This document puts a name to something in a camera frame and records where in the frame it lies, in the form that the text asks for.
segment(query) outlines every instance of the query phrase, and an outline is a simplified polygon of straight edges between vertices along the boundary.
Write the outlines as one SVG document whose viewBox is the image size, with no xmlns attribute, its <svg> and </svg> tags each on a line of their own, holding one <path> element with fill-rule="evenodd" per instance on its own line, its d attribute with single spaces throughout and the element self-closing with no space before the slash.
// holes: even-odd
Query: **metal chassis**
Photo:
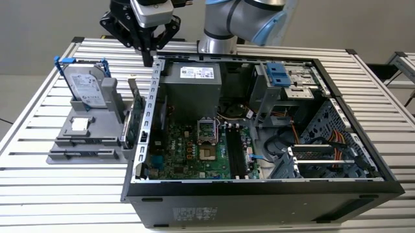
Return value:
<svg viewBox="0 0 415 233">
<path fill-rule="evenodd" d="M 319 61 L 319 59 L 307 59 L 307 58 L 275 58 L 275 57 L 265 57 L 265 56 L 223 56 L 217 54 L 190 54 L 190 53 L 179 53 L 179 52 L 161 52 L 159 60 L 157 60 L 155 70 L 153 73 L 153 84 L 150 87 L 150 96 L 149 102 L 146 105 L 145 111 L 145 121 L 141 130 L 139 141 L 142 139 L 142 134 L 145 133 L 149 137 L 150 135 L 150 126 L 151 126 L 151 116 L 154 112 L 154 101 L 155 96 L 153 97 L 153 93 L 157 93 L 159 86 L 159 76 L 163 69 L 163 61 L 165 60 L 175 60 L 181 62 L 242 62 L 242 63 L 261 63 L 266 61 L 299 61 L 299 62 L 311 62 L 318 68 L 319 74 L 329 86 L 331 97 L 339 103 L 339 106 L 345 112 L 345 115 L 350 121 L 353 130 L 359 135 L 363 145 L 366 146 L 370 155 L 373 156 L 373 160 L 378 165 L 381 174 L 383 174 L 385 181 L 383 182 L 358 182 L 357 181 L 342 181 L 333 180 L 333 182 L 326 182 L 323 180 L 317 180 L 314 182 L 151 182 L 146 180 L 137 179 L 141 171 L 137 171 L 137 166 L 139 163 L 146 161 L 147 155 L 147 143 L 139 143 L 137 158 L 130 162 L 126 173 L 126 180 L 123 186 L 123 194 L 122 200 L 130 200 L 133 204 L 138 202 L 138 198 L 158 198 L 158 200 L 163 201 L 163 197 L 178 197 L 178 196 L 197 196 L 202 200 L 205 196 L 234 196 L 234 195 L 298 195 L 305 198 L 305 194 L 319 194 L 323 197 L 327 194 L 342 194 L 350 195 L 349 198 L 359 197 L 359 199 L 373 199 L 363 206 L 357 207 L 350 210 L 349 207 L 345 209 L 347 213 L 342 216 L 333 217 L 322 217 L 321 219 L 315 219 L 317 223 L 327 223 L 327 222 L 343 222 L 349 220 L 351 217 L 359 215 L 369 209 L 374 208 L 377 205 L 385 203 L 394 197 L 400 196 L 405 193 L 404 188 L 397 181 L 393 172 L 386 165 L 378 150 L 363 130 L 361 123 L 358 122 L 354 113 L 343 99 L 343 95 Z"/>
</svg>

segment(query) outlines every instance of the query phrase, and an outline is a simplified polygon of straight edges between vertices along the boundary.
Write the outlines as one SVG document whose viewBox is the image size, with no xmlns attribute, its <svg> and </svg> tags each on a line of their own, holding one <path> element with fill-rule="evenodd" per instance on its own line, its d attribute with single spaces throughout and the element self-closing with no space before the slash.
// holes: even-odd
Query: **white label sticker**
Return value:
<svg viewBox="0 0 415 233">
<path fill-rule="evenodd" d="M 250 109 L 249 113 L 247 113 L 247 118 L 251 119 L 253 118 L 253 115 L 254 115 L 254 112 L 253 110 Z"/>
<path fill-rule="evenodd" d="M 211 67 L 182 67 L 181 78 L 183 79 L 214 79 L 214 68 Z"/>
<path fill-rule="evenodd" d="M 106 107 L 105 97 L 95 76 L 91 74 L 71 74 L 71 78 L 81 100 L 90 107 Z"/>
<path fill-rule="evenodd" d="M 177 221 L 207 221 L 215 220 L 218 207 L 185 207 L 174 208 L 174 218 Z"/>
</svg>

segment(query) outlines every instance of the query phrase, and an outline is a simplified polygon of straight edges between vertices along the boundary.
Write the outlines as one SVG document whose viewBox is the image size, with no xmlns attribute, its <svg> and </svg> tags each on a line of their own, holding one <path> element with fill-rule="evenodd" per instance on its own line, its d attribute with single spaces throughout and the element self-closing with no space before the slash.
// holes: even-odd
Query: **case label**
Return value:
<svg viewBox="0 0 415 233">
<path fill-rule="evenodd" d="M 214 68 L 211 67 L 182 67 L 181 78 L 183 79 L 214 79 Z"/>
<path fill-rule="evenodd" d="M 218 207 L 174 208 L 174 217 L 177 221 L 215 220 L 217 213 Z"/>
</svg>

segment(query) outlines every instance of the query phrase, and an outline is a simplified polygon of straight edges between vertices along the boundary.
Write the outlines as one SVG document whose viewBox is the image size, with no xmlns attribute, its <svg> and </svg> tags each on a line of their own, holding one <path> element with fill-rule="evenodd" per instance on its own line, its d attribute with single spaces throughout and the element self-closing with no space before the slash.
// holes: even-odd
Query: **aluminum extrusion table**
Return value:
<svg viewBox="0 0 415 233">
<path fill-rule="evenodd" d="M 197 52 L 197 44 L 171 42 L 165 51 Z M 318 58 L 354 114 L 406 189 L 397 199 L 342 225 L 163 229 L 193 232 L 415 232 L 415 119 L 357 54 L 346 50 L 238 46 L 241 55 Z M 74 40 L 63 57 L 107 58 L 118 91 L 133 98 L 127 79 L 149 93 L 153 69 L 113 39 Z M 0 232 L 154 232 L 130 204 L 119 202 L 127 165 L 49 165 L 71 110 L 71 92 L 57 69 L 0 142 Z"/>
</svg>

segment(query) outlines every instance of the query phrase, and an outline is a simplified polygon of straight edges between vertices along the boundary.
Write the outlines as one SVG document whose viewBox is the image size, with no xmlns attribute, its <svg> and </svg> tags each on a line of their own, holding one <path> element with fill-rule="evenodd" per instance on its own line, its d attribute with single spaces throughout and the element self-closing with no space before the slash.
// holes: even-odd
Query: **gray wall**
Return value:
<svg viewBox="0 0 415 233">
<path fill-rule="evenodd" d="M 355 49 L 369 63 L 415 51 L 415 0 L 299 0 L 283 46 Z"/>
<path fill-rule="evenodd" d="M 75 36 L 99 38 L 99 20 L 110 0 L 0 0 L 0 74 L 43 75 Z M 179 38 L 197 41 L 203 32 L 205 1 L 177 9 Z"/>
<path fill-rule="evenodd" d="M 205 1 L 178 9 L 177 37 L 203 31 Z M 101 37 L 110 0 L 0 0 L 0 74 L 45 75 L 74 36 Z M 285 46 L 354 48 L 369 62 L 415 51 L 414 0 L 299 0 Z"/>
</svg>

